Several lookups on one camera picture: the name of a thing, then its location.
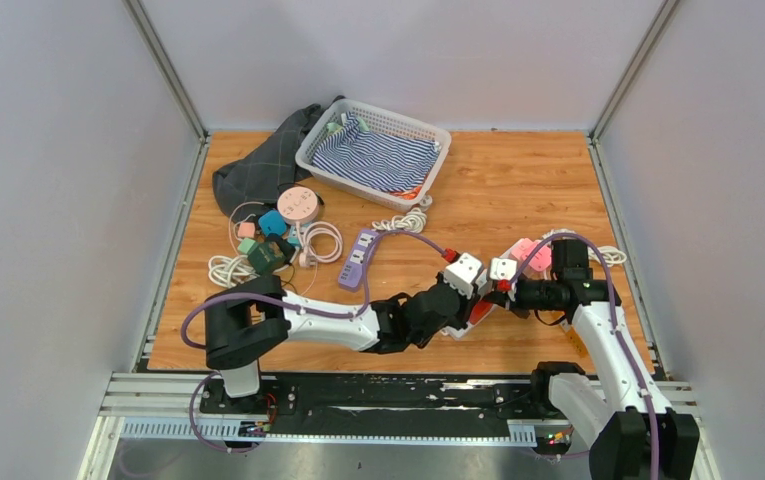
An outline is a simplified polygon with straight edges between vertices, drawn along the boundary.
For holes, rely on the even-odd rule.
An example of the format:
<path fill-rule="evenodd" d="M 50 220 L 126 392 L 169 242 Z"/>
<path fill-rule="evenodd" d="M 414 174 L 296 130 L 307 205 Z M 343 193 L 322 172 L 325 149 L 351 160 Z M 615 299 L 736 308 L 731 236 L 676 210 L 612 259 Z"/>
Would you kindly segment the red cube plug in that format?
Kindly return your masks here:
<path fill-rule="evenodd" d="M 491 302 L 480 300 L 471 310 L 468 323 L 470 325 L 477 325 L 487 315 L 489 315 L 494 310 L 495 307 L 496 305 Z"/>

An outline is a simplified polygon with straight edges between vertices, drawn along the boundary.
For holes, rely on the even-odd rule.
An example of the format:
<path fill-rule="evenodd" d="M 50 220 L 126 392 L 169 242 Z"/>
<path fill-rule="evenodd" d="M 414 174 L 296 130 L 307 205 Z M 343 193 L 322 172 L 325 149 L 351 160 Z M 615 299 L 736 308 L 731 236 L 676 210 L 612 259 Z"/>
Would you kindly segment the white long power strip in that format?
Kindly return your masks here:
<path fill-rule="evenodd" d="M 519 260 L 520 260 L 520 256 L 519 256 L 519 247 L 520 247 L 520 246 L 521 246 L 523 243 L 525 243 L 526 241 L 529 241 L 529 238 L 526 238 L 526 237 L 521 237 L 521 238 L 519 238 L 519 239 L 518 239 L 518 240 L 517 240 L 515 243 L 513 243 L 513 244 L 512 244 L 512 245 L 511 245 L 511 246 L 510 246 L 508 249 L 506 249 L 506 250 L 505 250 L 505 251 L 504 251 L 504 252 L 503 252 L 503 253 L 500 255 L 500 257 L 503 257 L 503 258 L 515 258 L 517 261 L 519 261 Z M 494 308 L 494 310 L 493 310 L 491 313 L 493 313 L 493 312 L 494 312 L 494 311 L 495 311 L 497 308 L 498 308 L 498 306 L 496 305 L 496 307 Z M 453 328 L 452 326 L 447 326 L 447 327 L 444 327 L 444 328 L 441 330 L 441 333 L 442 333 L 443 335 L 445 335 L 445 336 L 448 336 L 448 337 L 451 337 L 451 338 L 453 338 L 453 339 L 455 339 L 455 340 L 461 340 L 461 339 L 462 339 L 462 338 L 464 338 L 466 335 L 468 335 L 468 334 L 469 334 L 469 333 L 470 333 L 470 332 L 471 332 L 471 331 L 472 331 L 472 330 L 473 330 L 473 329 L 474 329 L 474 328 L 475 328 L 477 325 L 470 325 L 470 324 L 468 323 L 468 321 L 467 321 L 467 323 L 465 324 L 465 327 L 464 327 L 464 328 L 462 328 L 462 329 L 456 329 L 456 328 Z"/>

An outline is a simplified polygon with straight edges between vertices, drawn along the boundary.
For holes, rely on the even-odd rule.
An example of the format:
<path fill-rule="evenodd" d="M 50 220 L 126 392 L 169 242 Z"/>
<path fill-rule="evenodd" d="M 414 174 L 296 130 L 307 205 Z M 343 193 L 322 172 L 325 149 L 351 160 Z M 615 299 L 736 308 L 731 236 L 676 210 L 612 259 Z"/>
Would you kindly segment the purple power strip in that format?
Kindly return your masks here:
<path fill-rule="evenodd" d="M 366 254 L 370 244 L 379 236 L 379 231 L 361 229 L 349 249 L 341 271 L 337 277 L 340 288 L 356 292 L 360 288 L 365 270 Z"/>

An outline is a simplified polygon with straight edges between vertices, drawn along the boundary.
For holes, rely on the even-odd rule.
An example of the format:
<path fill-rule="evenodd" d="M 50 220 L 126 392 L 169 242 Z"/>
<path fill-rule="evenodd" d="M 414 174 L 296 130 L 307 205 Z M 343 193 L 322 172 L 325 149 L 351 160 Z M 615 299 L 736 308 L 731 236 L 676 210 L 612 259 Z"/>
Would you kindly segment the dark green dragon cube plug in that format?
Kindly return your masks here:
<path fill-rule="evenodd" d="M 288 263 L 280 245 L 273 241 L 257 243 L 247 253 L 247 261 L 257 275 L 272 274 Z"/>

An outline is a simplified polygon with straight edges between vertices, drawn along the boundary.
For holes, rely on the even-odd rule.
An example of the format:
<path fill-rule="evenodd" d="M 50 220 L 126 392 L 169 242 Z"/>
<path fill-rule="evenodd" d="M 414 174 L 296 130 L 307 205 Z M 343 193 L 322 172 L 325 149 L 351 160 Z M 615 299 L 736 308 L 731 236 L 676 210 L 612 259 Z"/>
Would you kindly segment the blue cube plug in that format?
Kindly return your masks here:
<path fill-rule="evenodd" d="M 258 227 L 264 237 L 276 235 L 282 237 L 289 227 L 281 214 L 276 210 L 268 211 L 257 219 Z"/>

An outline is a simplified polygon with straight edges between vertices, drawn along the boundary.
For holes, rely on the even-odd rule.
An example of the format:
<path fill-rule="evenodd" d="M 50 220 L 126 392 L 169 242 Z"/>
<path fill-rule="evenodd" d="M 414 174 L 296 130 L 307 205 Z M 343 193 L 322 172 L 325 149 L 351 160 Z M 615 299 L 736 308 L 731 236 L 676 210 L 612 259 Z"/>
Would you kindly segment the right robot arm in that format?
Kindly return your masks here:
<path fill-rule="evenodd" d="M 594 277 L 596 246 L 570 232 L 552 234 L 533 249 L 551 251 L 552 276 L 533 280 L 523 270 L 498 282 L 499 303 L 525 316 L 555 311 L 582 340 L 601 388 L 577 365 L 542 362 L 533 372 L 529 403 L 542 417 L 562 413 L 588 446 L 593 479 L 689 479 L 700 442 L 694 417 L 679 413 L 647 371 L 632 341 L 611 272 Z"/>

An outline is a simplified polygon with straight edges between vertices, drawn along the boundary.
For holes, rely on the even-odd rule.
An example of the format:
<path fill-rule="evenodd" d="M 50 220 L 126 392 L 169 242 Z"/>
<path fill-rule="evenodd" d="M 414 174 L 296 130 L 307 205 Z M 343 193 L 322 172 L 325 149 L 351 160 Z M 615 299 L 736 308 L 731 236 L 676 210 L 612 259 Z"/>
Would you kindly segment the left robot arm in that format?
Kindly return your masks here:
<path fill-rule="evenodd" d="M 452 283 L 439 274 L 429 289 L 362 305 L 321 302 L 282 288 L 274 276 L 254 279 L 209 297 L 206 365 L 227 381 L 226 400 L 241 413 L 264 400 L 258 360 L 284 342 L 341 345 L 350 350 L 399 353 L 425 347 L 445 327 L 464 328 L 485 282 Z"/>

